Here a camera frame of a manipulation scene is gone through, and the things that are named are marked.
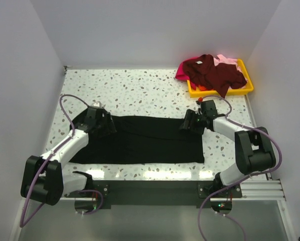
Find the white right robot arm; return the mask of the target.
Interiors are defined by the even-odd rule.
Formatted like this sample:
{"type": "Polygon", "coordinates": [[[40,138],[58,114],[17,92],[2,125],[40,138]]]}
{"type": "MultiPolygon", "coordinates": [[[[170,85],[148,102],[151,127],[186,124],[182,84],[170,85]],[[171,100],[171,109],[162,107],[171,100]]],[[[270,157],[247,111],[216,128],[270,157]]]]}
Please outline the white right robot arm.
{"type": "Polygon", "coordinates": [[[235,144],[235,163],[215,175],[209,192],[225,197],[230,185],[237,185],[251,174],[263,172],[276,165],[271,140],[265,128],[252,128],[236,124],[229,114],[217,111],[213,100],[196,101],[197,110],[187,110],[180,129],[202,135],[210,130],[232,140],[235,144]]]}

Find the black t shirt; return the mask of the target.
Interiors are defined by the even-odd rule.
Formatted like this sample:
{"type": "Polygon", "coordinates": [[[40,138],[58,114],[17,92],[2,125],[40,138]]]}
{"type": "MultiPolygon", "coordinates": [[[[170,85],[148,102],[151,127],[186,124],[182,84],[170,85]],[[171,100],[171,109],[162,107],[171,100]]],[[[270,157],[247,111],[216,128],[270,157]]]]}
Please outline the black t shirt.
{"type": "Polygon", "coordinates": [[[182,118],[114,116],[116,133],[92,142],[73,159],[78,164],[204,163],[200,134],[179,130],[182,118]]]}

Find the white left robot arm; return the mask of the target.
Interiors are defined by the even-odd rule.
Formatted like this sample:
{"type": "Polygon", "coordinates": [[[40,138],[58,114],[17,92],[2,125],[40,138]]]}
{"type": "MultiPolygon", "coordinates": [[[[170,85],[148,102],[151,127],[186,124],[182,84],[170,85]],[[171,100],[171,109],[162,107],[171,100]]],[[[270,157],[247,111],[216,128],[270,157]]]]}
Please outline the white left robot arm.
{"type": "Polygon", "coordinates": [[[83,148],[114,133],[116,129],[111,114],[99,102],[88,106],[57,146],[27,159],[21,196],[48,205],[55,205],[62,196],[75,191],[82,197],[90,196],[93,192],[90,174],[80,171],[63,174],[62,170],[83,148]]]}

